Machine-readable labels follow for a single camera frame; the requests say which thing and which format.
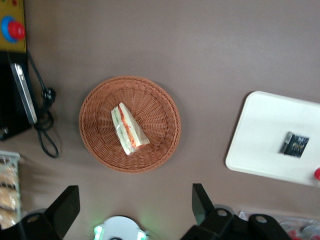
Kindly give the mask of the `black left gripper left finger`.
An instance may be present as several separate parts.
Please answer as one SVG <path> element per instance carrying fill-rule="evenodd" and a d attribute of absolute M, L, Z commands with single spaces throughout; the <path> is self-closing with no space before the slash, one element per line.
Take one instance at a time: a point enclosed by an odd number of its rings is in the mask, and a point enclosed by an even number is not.
<path fill-rule="evenodd" d="M 77 185 L 68 186 L 46 209 L 26 215 L 17 224 L 16 240 L 62 240 L 80 212 Z"/>

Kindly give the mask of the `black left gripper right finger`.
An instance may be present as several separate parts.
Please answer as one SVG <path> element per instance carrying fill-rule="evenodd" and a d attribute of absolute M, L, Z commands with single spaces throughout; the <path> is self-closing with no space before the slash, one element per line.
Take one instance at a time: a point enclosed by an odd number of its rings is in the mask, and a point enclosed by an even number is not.
<path fill-rule="evenodd" d="M 214 206 L 200 183 L 192 185 L 192 212 L 196 220 L 183 240 L 230 240 L 234 217 L 223 205 Z"/>

